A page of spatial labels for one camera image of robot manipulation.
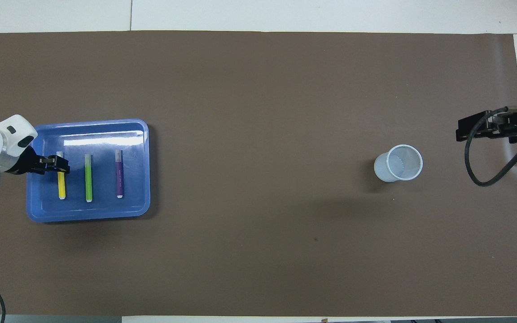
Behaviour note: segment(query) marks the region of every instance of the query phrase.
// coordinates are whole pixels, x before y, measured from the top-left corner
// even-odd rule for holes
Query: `brown tabletop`
[[[0,120],[141,118],[152,158],[134,219],[33,223],[2,176],[8,313],[517,315],[517,167],[479,188],[454,139],[511,104],[511,35],[0,34]],[[422,174],[380,182],[401,143]]]

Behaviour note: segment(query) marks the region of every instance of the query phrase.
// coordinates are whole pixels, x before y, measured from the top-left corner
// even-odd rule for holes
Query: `purple marker cap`
[[[115,151],[115,167],[117,168],[117,198],[123,198],[123,157],[121,150]]]

